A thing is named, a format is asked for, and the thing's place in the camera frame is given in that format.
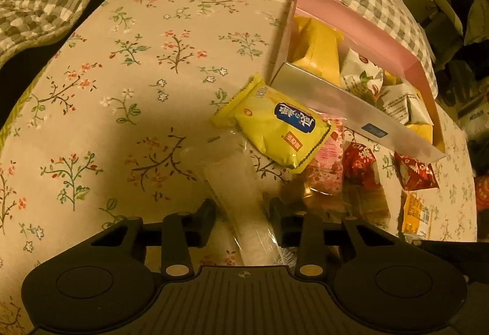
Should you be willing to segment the clear wafer biscuit packet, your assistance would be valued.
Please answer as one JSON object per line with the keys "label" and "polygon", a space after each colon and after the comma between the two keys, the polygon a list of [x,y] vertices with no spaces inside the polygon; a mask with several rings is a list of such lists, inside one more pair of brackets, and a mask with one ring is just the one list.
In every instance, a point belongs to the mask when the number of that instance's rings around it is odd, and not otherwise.
{"label": "clear wafer biscuit packet", "polygon": [[340,223],[345,217],[356,217],[385,228],[390,221],[389,205],[381,186],[367,190],[346,183],[341,193],[329,195],[298,180],[286,184],[279,197],[294,211],[315,214],[327,223]]}

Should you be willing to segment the pink floral snack packet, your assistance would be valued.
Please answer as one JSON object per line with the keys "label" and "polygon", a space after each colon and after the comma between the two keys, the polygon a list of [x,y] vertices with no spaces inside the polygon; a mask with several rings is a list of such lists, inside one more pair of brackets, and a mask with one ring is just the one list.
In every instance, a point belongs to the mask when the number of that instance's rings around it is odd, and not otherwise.
{"label": "pink floral snack packet", "polygon": [[338,195],[343,185],[344,127],[342,118],[322,117],[335,126],[330,137],[306,168],[309,188],[327,195]]}

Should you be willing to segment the red white candy packet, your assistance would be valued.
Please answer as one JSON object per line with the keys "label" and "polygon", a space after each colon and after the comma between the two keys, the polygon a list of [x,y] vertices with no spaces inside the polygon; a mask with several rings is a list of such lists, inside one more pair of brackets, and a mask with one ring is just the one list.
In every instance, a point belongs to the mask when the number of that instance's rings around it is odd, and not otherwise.
{"label": "red white candy packet", "polygon": [[361,186],[364,190],[381,187],[377,160],[373,151],[360,143],[349,142],[343,155],[343,186]]}

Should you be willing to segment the clear white snack packet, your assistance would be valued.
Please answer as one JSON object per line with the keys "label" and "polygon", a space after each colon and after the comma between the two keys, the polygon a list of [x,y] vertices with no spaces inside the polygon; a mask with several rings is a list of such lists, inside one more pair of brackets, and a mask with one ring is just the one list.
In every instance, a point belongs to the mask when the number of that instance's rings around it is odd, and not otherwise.
{"label": "clear white snack packet", "polygon": [[224,131],[182,150],[182,161],[205,186],[224,215],[248,266],[294,267],[294,250],[278,245],[251,159],[251,146],[237,131]]}

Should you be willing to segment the yellow snack packet blue label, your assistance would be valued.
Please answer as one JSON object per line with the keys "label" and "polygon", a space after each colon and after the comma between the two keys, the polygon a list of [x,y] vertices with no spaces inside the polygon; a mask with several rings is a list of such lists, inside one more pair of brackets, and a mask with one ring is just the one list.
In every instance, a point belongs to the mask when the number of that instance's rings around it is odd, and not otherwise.
{"label": "yellow snack packet blue label", "polygon": [[293,174],[306,169],[336,129],[259,75],[218,110],[213,122],[219,127],[237,126],[261,154]]}

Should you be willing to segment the dark red snack packet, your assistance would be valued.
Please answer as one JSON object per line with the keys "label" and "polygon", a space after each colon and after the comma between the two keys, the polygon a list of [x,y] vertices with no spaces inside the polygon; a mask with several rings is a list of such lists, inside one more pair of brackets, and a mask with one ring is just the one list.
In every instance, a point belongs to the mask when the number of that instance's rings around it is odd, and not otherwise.
{"label": "dark red snack packet", "polygon": [[438,182],[430,164],[424,164],[407,155],[395,153],[395,164],[404,190],[416,191],[438,188]]}

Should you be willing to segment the white printed snack packet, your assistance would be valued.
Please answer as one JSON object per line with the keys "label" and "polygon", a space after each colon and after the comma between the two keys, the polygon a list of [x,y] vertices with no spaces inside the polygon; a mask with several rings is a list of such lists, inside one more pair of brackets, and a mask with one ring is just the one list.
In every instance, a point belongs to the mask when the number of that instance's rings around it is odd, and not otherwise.
{"label": "white printed snack packet", "polygon": [[421,124],[433,126],[424,101],[411,84],[387,85],[381,89],[376,103],[379,110],[402,125]]}

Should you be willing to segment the white nut snack packet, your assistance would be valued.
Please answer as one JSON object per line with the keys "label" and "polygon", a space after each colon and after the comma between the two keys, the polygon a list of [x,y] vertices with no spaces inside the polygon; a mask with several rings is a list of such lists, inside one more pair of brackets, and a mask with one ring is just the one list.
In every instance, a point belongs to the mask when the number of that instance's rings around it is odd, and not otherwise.
{"label": "white nut snack packet", "polygon": [[349,49],[341,65],[341,87],[375,105],[384,80],[384,70],[355,50]]}

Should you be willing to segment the dark yellow pastry packet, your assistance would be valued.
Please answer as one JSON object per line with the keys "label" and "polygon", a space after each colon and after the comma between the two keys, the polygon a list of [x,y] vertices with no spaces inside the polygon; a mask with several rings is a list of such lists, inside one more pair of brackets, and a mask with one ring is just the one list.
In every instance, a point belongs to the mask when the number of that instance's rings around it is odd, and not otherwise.
{"label": "dark yellow pastry packet", "polygon": [[315,18],[295,16],[288,61],[335,86],[340,86],[338,45],[343,39],[341,31]]}

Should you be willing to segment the floral tablecloth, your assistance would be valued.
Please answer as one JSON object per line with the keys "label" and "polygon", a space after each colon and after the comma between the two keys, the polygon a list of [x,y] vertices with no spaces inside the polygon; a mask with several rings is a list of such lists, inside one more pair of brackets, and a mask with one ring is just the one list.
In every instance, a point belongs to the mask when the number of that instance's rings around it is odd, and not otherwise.
{"label": "floral tablecloth", "polygon": [[254,75],[274,76],[291,12],[423,88],[430,66],[340,0],[107,0],[18,104],[1,143],[1,331],[32,324],[22,282],[127,217],[191,211],[206,191],[187,155]]}

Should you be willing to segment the pink silver cardboard box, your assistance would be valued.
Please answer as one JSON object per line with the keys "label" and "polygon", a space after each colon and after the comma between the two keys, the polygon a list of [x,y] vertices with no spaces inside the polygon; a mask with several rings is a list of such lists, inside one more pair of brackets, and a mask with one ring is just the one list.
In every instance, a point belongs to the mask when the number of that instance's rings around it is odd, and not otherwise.
{"label": "pink silver cardboard box", "polygon": [[400,155],[445,155],[419,60],[337,0],[293,0],[269,84]]}

